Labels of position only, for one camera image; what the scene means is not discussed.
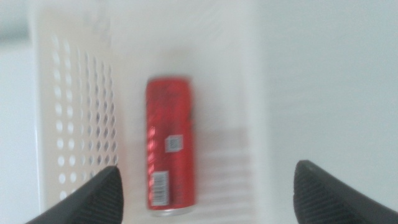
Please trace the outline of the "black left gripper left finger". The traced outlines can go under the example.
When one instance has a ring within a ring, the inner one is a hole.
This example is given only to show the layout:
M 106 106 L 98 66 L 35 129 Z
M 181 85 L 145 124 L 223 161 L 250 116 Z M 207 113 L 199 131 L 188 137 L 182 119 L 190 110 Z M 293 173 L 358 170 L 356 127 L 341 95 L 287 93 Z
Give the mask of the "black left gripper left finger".
M 30 224 L 121 224 L 124 196 L 121 174 L 107 166 L 87 183 Z

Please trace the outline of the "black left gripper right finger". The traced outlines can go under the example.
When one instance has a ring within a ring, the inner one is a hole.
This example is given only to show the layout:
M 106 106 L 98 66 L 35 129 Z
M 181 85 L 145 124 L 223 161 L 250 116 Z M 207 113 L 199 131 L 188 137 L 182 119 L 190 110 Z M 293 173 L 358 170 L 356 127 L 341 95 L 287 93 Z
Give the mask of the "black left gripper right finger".
M 309 160 L 294 173 L 294 212 L 300 224 L 397 224 L 397 212 L 358 192 Z

